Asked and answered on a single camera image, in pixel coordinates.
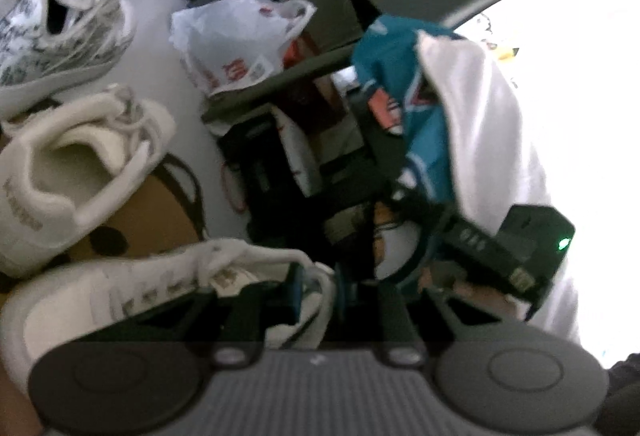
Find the person's right hand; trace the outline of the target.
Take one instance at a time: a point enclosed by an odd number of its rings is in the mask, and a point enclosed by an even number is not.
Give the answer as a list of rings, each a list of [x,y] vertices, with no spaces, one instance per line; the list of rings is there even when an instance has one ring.
[[[418,278],[418,291],[421,292],[427,288],[452,292],[495,314],[522,320],[518,303],[509,295],[496,289],[467,282],[465,271],[455,263],[434,262],[424,266]]]

